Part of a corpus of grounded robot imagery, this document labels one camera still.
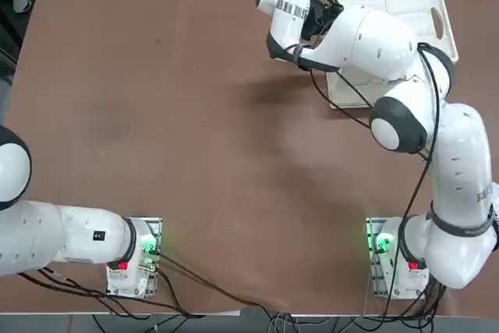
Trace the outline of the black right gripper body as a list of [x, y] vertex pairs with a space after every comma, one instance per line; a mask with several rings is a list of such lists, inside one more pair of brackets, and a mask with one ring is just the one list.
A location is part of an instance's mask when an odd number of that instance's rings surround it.
[[324, 4], [319, 0], [310, 0], [310, 8], [302, 28], [302, 39], [323, 35], [329, 30], [335, 19], [343, 12], [344, 6], [338, 0]]

